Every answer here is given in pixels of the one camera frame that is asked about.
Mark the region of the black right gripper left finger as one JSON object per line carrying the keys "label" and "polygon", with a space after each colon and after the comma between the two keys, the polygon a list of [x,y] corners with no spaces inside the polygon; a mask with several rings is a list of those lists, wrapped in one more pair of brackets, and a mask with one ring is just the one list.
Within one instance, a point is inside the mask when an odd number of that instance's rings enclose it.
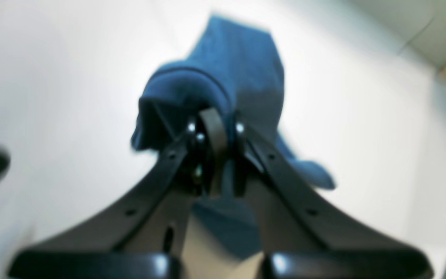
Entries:
{"label": "black right gripper left finger", "polygon": [[124,196],[90,219],[21,251],[14,279],[182,279],[190,210],[221,194],[228,153],[214,108],[189,117],[154,167]]}

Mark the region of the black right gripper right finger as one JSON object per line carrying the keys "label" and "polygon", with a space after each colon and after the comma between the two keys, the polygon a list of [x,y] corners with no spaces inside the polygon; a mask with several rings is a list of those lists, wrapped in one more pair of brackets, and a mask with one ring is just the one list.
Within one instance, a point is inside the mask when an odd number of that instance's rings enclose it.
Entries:
{"label": "black right gripper right finger", "polygon": [[234,119],[235,194],[256,218],[259,279],[431,279],[419,249],[357,221],[326,201],[275,146]]}

